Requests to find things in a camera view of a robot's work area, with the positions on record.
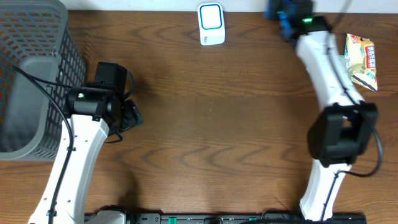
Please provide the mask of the large white snack bag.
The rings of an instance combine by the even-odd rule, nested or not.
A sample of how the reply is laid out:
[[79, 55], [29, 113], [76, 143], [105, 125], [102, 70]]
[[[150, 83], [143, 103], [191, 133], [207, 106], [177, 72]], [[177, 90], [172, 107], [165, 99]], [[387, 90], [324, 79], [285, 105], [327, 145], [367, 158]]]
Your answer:
[[344, 57], [351, 81], [373, 92], [377, 92], [374, 42], [365, 37], [347, 34]]

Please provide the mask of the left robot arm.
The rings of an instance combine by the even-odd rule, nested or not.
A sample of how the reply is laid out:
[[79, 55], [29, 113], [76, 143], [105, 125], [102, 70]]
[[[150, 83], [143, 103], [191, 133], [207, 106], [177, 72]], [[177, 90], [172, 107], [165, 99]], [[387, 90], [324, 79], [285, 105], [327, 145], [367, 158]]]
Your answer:
[[142, 122], [125, 84], [91, 82], [65, 94], [61, 141], [29, 223], [83, 223], [95, 163], [107, 137]]

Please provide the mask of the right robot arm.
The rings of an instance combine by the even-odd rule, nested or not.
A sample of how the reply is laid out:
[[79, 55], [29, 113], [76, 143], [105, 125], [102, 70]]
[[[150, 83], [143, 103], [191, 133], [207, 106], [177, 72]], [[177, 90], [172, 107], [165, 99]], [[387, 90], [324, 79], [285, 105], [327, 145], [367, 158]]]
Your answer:
[[336, 24], [313, 12], [313, 1], [270, 0], [265, 18], [279, 21], [280, 35], [294, 47], [308, 72], [320, 114], [307, 134], [312, 169], [299, 201], [299, 215], [274, 223], [357, 223], [366, 217], [334, 215], [333, 204], [347, 175], [372, 177], [384, 149], [376, 129], [378, 109], [357, 91], [340, 61]]

